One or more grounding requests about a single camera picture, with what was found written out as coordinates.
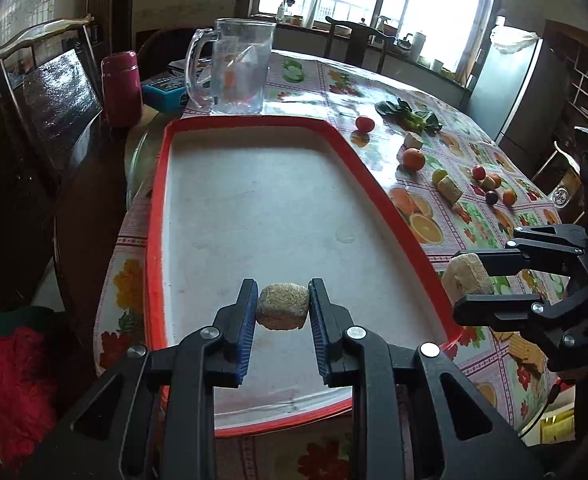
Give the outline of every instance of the leafy green vegetable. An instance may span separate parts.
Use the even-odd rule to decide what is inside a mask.
[[[398,104],[392,101],[380,101],[375,105],[376,111],[387,120],[392,120],[403,127],[405,130],[421,134],[436,134],[443,127],[439,123],[439,118],[434,112],[429,110],[412,111],[412,107],[407,101],[398,99]]]

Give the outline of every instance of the table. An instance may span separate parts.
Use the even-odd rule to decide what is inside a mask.
[[[422,136],[426,165],[417,174],[405,172],[397,160],[406,132],[386,123],[374,108],[376,102],[396,101],[398,97],[408,101],[412,109],[433,111],[443,124],[440,134]],[[206,110],[188,105],[183,117],[207,114]],[[390,194],[439,274],[459,250],[500,248],[512,236],[515,226],[560,222],[545,195],[471,119],[438,99],[387,77],[314,56],[274,51],[263,114],[319,118],[336,127]],[[359,115],[375,120],[376,127],[369,134],[355,132],[354,121]],[[160,140],[160,128],[149,130],[133,157],[130,178],[141,185],[120,229],[103,285],[94,328],[94,355],[99,371],[111,365],[129,345],[144,338],[143,263],[154,157]],[[516,192],[518,199],[512,208],[502,203],[493,208],[485,204],[484,193],[471,179],[471,168],[476,164],[501,176],[500,193],[507,188]],[[464,190],[454,207],[430,182],[437,168],[445,168]],[[551,302],[562,298],[567,284],[558,276],[530,270],[492,281],[497,293],[535,292]],[[465,328],[448,354],[517,430],[536,415],[553,383],[549,371],[537,375],[517,363],[508,353],[508,342],[497,341],[488,328]],[[220,478],[282,478],[285,472],[291,478],[297,474],[298,478],[312,478],[318,468],[330,468],[333,476],[328,478],[344,478],[349,433],[348,418],[337,417],[278,433],[278,437],[260,435],[218,441]]]

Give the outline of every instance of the red thermos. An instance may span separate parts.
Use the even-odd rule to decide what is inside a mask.
[[[130,50],[105,57],[101,72],[108,124],[113,128],[134,126],[143,112],[136,53]]]

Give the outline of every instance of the metal screw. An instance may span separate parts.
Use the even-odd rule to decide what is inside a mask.
[[[347,329],[347,335],[352,339],[363,339],[367,335],[367,332],[360,326],[351,326]]]
[[[220,334],[220,330],[215,326],[207,326],[200,331],[200,336],[203,339],[215,339]]]
[[[146,349],[143,345],[132,345],[128,348],[128,357],[130,359],[137,359],[139,357],[143,357],[147,351],[148,349]]]
[[[440,348],[434,343],[423,343],[421,345],[421,354],[425,357],[436,357],[440,353]]]

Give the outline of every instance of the red tray rim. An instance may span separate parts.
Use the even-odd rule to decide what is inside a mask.
[[[169,151],[172,139],[177,132],[249,126],[290,126],[306,128],[320,134],[330,144],[346,167],[359,181],[376,209],[381,213],[399,245],[405,251],[421,283],[423,283],[427,296],[430,298],[448,338],[448,341],[441,344],[440,348],[447,350],[454,346],[462,334],[462,328],[456,324],[452,317],[452,304],[440,284],[438,274],[432,267],[420,243],[411,232],[410,227],[405,223],[405,220],[403,220],[396,207],[392,204],[392,201],[337,129],[324,120],[295,116],[203,116],[171,121],[165,127],[163,142],[158,157],[158,167],[154,177],[154,187],[152,188],[152,208],[150,212],[149,237],[146,252],[147,301],[145,304],[144,318],[146,342],[151,346],[151,349],[159,350],[167,347],[165,317],[163,314],[161,235],[165,203],[165,183],[167,181]],[[244,426],[221,428],[215,431],[215,436],[229,438],[285,430],[293,426],[315,422],[328,416],[338,415],[349,410],[351,406],[351,399],[346,399],[307,413],[284,416],[276,420]]]

